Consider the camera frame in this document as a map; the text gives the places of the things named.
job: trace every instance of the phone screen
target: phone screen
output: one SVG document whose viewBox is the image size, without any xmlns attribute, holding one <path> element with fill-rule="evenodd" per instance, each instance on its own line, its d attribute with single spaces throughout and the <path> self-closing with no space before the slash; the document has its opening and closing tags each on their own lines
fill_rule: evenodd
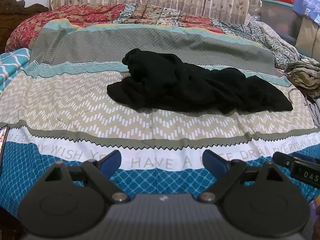
<svg viewBox="0 0 320 240">
<path fill-rule="evenodd" d="M 7 140 L 8 132 L 9 132 L 8 125 L 0 128 L 0 175 L 2 172 L 2 159 L 3 159 L 4 146 L 5 146 L 5 141 Z"/>
</svg>

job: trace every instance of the bed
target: bed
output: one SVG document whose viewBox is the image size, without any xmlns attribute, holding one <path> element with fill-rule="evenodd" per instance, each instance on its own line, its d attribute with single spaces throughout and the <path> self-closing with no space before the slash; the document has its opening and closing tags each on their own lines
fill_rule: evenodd
<svg viewBox="0 0 320 240">
<path fill-rule="evenodd" d="M 195 41 L 202 49 L 192 46 Z M 212 49 L 217 44 L 219 53 Z M 247 77 L 257 75 L 281 90 L 293 110 L 225 115 L 214 109 L 134 111 L 113 101 L 106 87 L 128 76 L 121 59 L 136 47 L 174 53 L 210 70 L 235 67 Z M 230 25 L 142 4 L 63 6 L 20 24 L 6 51 L 18 49 L 31 51 L 30 59 L 6 83 L 0 98 L 0 125 L 11 128 L 0 205 L 13 216 L 22 197 L 57 160 L 78 165 L 119 149 L 122 164 L 111 180 L 134 197 L 197 196 L 215 182 L 202 164 L 205 149 L 249 165 L 271 160 L 275 151 L 319 157 L 320 133 L 305 98 L 275 68 L 296 56 L 254 22 Z M 319 194 L 291 180 L 308 200 Z"/>
</svg>

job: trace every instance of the carved wooden headboard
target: carved wooden headboard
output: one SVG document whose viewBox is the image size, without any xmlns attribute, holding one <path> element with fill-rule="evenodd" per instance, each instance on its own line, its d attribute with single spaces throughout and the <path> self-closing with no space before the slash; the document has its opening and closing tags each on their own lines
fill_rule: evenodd
<svg viewBox="0 0 320 240">
<path fill-rule="evenodd" d="M 29 7 L 24 7 L 25 4 L 23 0 L 0 0 L 0 54 L 4 52 L 10 34 L 22 21 L 49 11 L 47 7 L 38 3 Z"/>
</svg>

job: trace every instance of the silver rivet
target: silver rivet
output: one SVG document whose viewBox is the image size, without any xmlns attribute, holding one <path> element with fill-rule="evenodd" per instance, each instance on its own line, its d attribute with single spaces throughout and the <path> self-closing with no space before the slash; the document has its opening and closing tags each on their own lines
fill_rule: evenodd
<svg viewBox="0 0 320 240">
<path fill-rule="evenodd" d="M 128 198 L 128 195 L 126 193 L 123 192 L 116 192 L 112 195 L 113 200 L 121 202 L 121 201 L 125 201 Z"/>
<path fill-rule="evenodd" d="M 203 201 L 210 202 L 210 201 L 215 200 L 216 195 L 213 194 L 212 192 L 204 192 L 201 194 L 200 197 Z"/>
</svg>

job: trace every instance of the black garment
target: black garment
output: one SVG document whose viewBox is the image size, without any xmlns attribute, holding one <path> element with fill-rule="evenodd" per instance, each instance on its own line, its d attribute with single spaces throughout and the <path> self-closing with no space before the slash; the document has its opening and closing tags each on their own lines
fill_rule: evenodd
<svg viewBox="0 0 320 240">
<path fill-rule="evenodd" d="M 183 63 L 174 54 L 133 49 L 122 59 L 131 76 L 107 86 L 116 102 L 138 110 L 157 108 L 177 112 L 217 108 L 259 112 L 291 111 L 292 104 L 275 86 L 236 68 L 208 70 Z"/>
</svg>

